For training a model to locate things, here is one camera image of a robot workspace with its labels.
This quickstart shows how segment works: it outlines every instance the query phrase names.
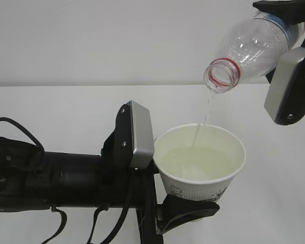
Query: water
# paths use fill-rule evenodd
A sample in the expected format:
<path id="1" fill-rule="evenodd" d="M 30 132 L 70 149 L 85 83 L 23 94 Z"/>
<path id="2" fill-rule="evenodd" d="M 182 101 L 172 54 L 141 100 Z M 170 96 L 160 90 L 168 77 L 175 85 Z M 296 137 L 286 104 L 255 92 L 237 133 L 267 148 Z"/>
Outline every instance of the water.
<path id="1" fill-rule="evenodd" d="M 231 160 L 209 147 L 180 147 L 162 158 L 160 167 L 167 173 L 187 180 L 212 180 L 235 171 Z"/>
<path id="2" fill-rule="evenodd" d="M 207 125 L 210 121 L 210 115 L 211 115 L 211 111 L 212 111 L 212 104 L 215 100 L 215 96 L 216 96 L 216 92 L 214 91 L 210 91 L 210 96 L 208 97 L 208 101 L 207 101 L 207 113 L 204 117 L 204 125 Z"/>

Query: paper cup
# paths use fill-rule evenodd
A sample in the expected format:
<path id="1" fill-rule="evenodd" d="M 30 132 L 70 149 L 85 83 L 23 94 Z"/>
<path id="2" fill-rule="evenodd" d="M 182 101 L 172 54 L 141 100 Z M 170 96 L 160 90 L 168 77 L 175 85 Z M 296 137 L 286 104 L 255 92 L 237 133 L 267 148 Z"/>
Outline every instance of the paper cup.
<path id="1" fill-rule="evenodd" d="M 245 161 L 242 142 L 217 126 L 179 126 L 155 141 L 154 162 L 167 194 L 189 200 L 216 202 Z"/>

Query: white background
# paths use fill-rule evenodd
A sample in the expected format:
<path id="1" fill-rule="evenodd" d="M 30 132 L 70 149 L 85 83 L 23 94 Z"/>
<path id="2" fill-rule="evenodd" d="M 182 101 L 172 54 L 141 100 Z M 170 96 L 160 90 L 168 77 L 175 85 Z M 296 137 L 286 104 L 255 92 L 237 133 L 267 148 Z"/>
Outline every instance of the white background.
<path id="1" fill-rule="evenodd" d="M 208 92 L 202 74 L 222 35 L 254 12 L 252 0 L 0 0 L 0 116 L 16 119 L 48 151 L 98 154 L 119 107 L 150 110 L 155 137 L 200 123 Z M 170 86 L 117 86 L 173 84 Z M 245 144 L 246 167 L 211 218 L 165 234 L 165 244 L 305 243 L 305 118 L 275 125 L 263 108 L 268 85 L 240 85 L 216 97 L 210 121 Z M 0 124 L 0 135 L 26 140 Z M 157 179 L 159 201 L 165 197 Z M 94 209 L 64 209 L 65 231 L 52 244 L 85 243 Z M 94 243 L 120 209 L 99 216 Z M 134 211 L 113 243 L 137 244 Z M 50 237 L 59 215 L 0 213 L 0 244 Z"/>
<path id="2" fill-rule="evenodd" d="M 201 84 L 253 0 L 0 0 L 0 85 Z"/>
<path id="3" fill-rule="evenodd" d="M 305 118 L 283 127 L 263 108 L 268 85 L 239 85 L 218 95 L 211 122 L 236 134 L 247 149 L 247 164 L 219 201 L 220 211 L 166 233 L 165 244 L 305 243 Z M 200 123 L 207 110 L 203 85 L 0 87 L 0 116 L 16 119 L 48 151 L 98 154 L 114 128 L 119 107 L 133 99 L 150 110 L 154 136 L 182 124 Z M 12 126 L 0 135 L 26 140 Z M 159 201 L 165 192 L 157 181 Z M 68 223 L 52 244 L 85 243 L 94 209 L 65 209 Z M 112 229 L 120 209 L 99 216 L 94 243 Z M 59 226 L 50 211 L 0 213 L 0 244 L 35 244 Z M 134 211 L 115 244 L 139 244 Z"/>

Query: black cable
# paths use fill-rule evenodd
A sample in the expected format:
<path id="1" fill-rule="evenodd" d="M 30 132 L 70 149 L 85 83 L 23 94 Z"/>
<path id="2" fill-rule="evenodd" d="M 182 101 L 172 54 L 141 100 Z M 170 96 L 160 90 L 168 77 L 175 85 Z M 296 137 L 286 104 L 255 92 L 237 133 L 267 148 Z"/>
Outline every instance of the black cable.
<path id="1" fill-rule="evenodd" d="M 51 241 L 53 238 L 57 237 L 65 228 L 66 224 L 67 224 L 67 214 L 59 209 L 56 209 L 56 207 L 52 207 L 52 212 L 58 212 L 61 215 L 61 224 L 58 228 L 58 230 L 50 237 L 48 238 L 46 241 L 42 242 L 41 244 L 47 244 L 49 241 Z"/>
<path id="2" fill-rule="evenodd" d="M 109 233 L 109 235 L 105 238 L 105 240 L 103 240 L 100 244 L 109 244 L 118 234 L 118 232 L 120 231 L 126 216 L 128 214 L 129 211 L 129 207 L 130 207 L 130 202 L 131 202 L 131 198 L 132 198 L 132 185 L 133 185 L 133 171 L 131 171 L 130 173 L 130 179 L 129 179 L 129 188 L 128 188 L 128 192 L 127 192 L 127 197 L 126 197 L 126 201 L 123 205 L 123 209 L 121 212 L 120 217 L 118 218 L 113 230 L 111 231 L 111 233 Z"/>
<path id="3" fill-rule="evenodd" d="M 92 244 L 92 238 L 93 238 L 93 234 L 94 234 L 94 230 L 95 230 L 95 225 L 96 225 L 96 221 L 97 221 L 97 217 L 98 217 L 98 214 L 101 212 L 101 211 L 107 211 L 108 210 L 108 207 L 107 206 L 101 206 L 99 208 L 97 208 L 94 212 L 94 220 L 93 220 L 93 227 L 91 228 L 91 233 L 90 233 L 90 236 L 89 236 L 89 239 L 87 241 L 86 244 Z"/>
<path id="4" fill-rule="evenodd" d="M 40 160 L 38 160 L 38 165 L 39 165 L 40 162 L 42 161 L 42 159 L 44 158 L 45 150 L 44 150 L 43 145 L 38 141 L 38 139 L 36 139 L 35 136 L 33 136 L 31 134 L 31 132 L 29 132 L 24 126 L 22 126 L 20 123 L 18 123 L 16 121 L 14 121 L 13 119 L 6 118 L 6 117 L 0 117 L 0 122 L 2 122 L 2 121 L 10 123 L 13 126 L 15 126 L 16 128 L 18 128 L 22 133 L 24 133 L 36 145 L 36 147 L 39 149 L 40 154 L 41 154 Z"/>

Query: cup rim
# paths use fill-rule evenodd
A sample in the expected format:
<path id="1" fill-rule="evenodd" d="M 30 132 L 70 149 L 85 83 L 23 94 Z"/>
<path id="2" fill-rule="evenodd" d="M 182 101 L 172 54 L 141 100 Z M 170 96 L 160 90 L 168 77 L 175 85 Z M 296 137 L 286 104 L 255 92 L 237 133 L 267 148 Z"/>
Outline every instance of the cup rim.
<path id="1" fill-rule="evenodd" d="M 222 178 L 217 178 L 217 179 L 211 179 L 211 180 L 189 180 L 189 179 L 182 179 L 182 178 L 179 178 L 179 177 L 176 177 L 174 175 L 171 175 L 169 173 L 167 173 L 166 171 L 164 171 L 163 169 L 161 169 L 159 167 L 159 165 L 156 163 L 155 161 L 155 154 L 153 156 L 153 160 L 154 160 L 154 164 L 157 166 L 158 170 L 161 171 L 164 175 L 170 177 L 171 179 L 174 179 L 174 180 L 177 180 L 179 182 L 183 182 L 183 183 L 187 183 L 187 184 L 191 184 L 191 185 L 210 185 L 210 184 L 215 184 L 215 183 L 219 183 L 219 182 L 223 182 L 223 181 L 226 181 L 230 178 L 233 178 L 234 176 L 236 176 L 241 170 L 242 168 L 244 167 L 245 163 L 246 163 L 246 149 L 242 143 L 242 141 L 235 135 L 233 134 L 232 132 L 220 127 L 220 126 L 215 126 L 215 125 L 205 125 L 205 124 L 198 124 L 198 123 L 195 123 L 195 124 L 187 124 L 187 125 L 181 125 L 181 126 L 177 126 L 177 127 L 174 127 L 174 128 L 171 128 L 169 130 L 167 130 L 166 132 L 164 132 L 162 135 L 160 135 L 156 140 L 155 140 L 155 143 L 156 144 L 164 135 L 168 134 L 169 132 L 172 132 L 174 130 L 177 130 L 177 129 L 180 129 L 180 128 L 183 128 L 183 127 L 190 127 L 190 126 L 198 126 L 198 125 L 202 125 L 202 126 L 206 126 L 206 127 L 213 127 L 213 128 L 216 128 L 216 129 L 219 129 L 219 130 L 222 130 L 224 132 L 227 132 L 229 133 L 231 136 L 233 136 L 238 142 L 239 144 L 242 146 L 243 148 L 243 152 L 244 152 L 244 159 L 243 159 L 243 163 L 241 164 L 241 166 L 236 169 L 233 173 L 229 174 L 229 175 L 226 175 Z"/>

